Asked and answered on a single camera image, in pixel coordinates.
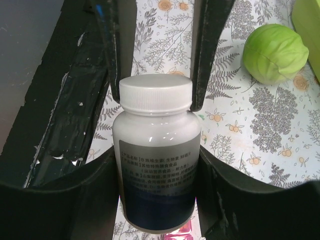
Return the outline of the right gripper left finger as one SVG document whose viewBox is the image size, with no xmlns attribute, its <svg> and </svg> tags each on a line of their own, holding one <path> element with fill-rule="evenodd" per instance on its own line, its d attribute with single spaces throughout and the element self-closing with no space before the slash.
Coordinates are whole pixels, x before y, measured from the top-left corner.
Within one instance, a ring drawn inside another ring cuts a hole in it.
<svg viewBox="0 0 320 240">
<path fill-rule="evenodd" d="M 42 186 L 0 185 L 2 240 L 111 240 L 119 200 L 115 150 Z"/>
</svg>

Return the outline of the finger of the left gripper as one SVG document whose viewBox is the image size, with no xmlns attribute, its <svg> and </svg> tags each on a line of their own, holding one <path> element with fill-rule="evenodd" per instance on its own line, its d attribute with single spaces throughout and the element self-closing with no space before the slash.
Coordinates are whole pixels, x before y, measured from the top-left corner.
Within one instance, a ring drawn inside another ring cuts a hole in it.
<svg viewBox="0 0 320 240">
<path fill-rule="evenodd" d="M 86 0 L 84 10 L 96 17 L 103 41 L 113 99 L 120 102 L 120 80 L 131 76 L 136 36 L 135 0 Z"/>
<path fill-rule="evenodd" d="M 192 112 L 200 111 L 203 107 L 218 41 L 234 2 L 234 0 L 194 2 L 190 58 Z"/>
</svg>

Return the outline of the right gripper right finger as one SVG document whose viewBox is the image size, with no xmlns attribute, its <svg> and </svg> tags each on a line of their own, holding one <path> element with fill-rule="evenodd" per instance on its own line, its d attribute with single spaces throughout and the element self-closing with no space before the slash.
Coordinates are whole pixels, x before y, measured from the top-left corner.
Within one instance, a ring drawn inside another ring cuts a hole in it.
<svg viewBox="0 0 320 240">
<path fill-rule="evenodd" d="M 207 240 L 317 240 L 320 183 L 279 188 L 256 180 L 201 147 L 196 176 L 201 235 Z"/>
</svg>

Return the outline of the green plastic basket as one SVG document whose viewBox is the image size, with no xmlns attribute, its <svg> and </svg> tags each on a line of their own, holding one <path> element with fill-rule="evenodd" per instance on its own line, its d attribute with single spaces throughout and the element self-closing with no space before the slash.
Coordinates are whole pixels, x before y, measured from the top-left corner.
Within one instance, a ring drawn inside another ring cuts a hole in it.
<svg viewBox="0 0 320 240">
<path fill-rule="evenodd" d="M 320 1 L 296 0 L 291 19 L 296 32 L 309 49 L 308 61 L 320 81 Z"/>
</svg>

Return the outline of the green round cabbage toy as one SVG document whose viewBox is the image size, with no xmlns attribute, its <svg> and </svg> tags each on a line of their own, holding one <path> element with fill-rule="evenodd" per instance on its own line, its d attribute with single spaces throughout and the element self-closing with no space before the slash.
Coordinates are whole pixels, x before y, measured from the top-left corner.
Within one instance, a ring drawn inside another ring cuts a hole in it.
<svg viewBox="0 0 320 240">
<path fill-rule="evenodd" d="M 309 49 L 291 28 L 265 24 L 247 38 L 242 61 L 246 70 L 264 85 L 280 84 L 292 79 L 306 64 Z"/>
</svg>

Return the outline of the white pill bottle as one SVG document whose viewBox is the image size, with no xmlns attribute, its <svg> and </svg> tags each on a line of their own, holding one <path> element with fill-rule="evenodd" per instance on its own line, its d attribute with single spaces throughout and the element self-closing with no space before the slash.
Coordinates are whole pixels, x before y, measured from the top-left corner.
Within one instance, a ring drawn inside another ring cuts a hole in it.
<svg viewBox="0 0 320 240">
<path fill-rule="evenodd" d="M 193 83 L 179 74 L 119 82 L 123 111 L 112 125 L 120 200 L 135 228 L 163 234 L 183 226 L 195 207 L 201 125 L 191 112 Z"/>
</svg>

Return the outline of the pink weekly pill organizer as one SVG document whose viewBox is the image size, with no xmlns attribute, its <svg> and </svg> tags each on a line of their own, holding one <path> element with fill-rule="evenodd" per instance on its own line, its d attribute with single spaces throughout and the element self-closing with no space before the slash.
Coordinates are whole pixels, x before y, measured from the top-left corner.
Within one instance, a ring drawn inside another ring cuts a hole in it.
<svg viewBox="0 0 320 240">
<path fill-rule="evenodd" d="M 179 229 L 166 233 L 164 236 L 165 240 L 193 240 L 192 236 L 192 221 L 189 220 L 185 225 Z"/>
</svg>

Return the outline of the floral table mat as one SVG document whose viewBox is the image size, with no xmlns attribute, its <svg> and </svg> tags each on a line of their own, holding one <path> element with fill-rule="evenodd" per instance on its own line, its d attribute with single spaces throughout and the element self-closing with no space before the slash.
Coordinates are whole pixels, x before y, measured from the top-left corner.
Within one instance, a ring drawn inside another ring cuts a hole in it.
<svg viewBox="0 0 320 240">
<path fill-rule="evenodd" d="M 136 0 L 132 74 L 189 76 L 194 0 Z M 206 99 L 196 114 L 201 144 L 238 171 L 280 188 L 320 182 L 320 84 L 309 63 L 283 83 L 263 85 L 245 69 L 246 38 L 263 24 L 293 27 L 295 0 L 236 0 L 220 37 Z M 85 163 L 113 145 L 111 125 L 122 112 L 108 89 Z M 128 223 L 119 201 L 113 240 L 164 240 Z M 201 236 L 198 207 L 191 225 Z"/>
</svg>

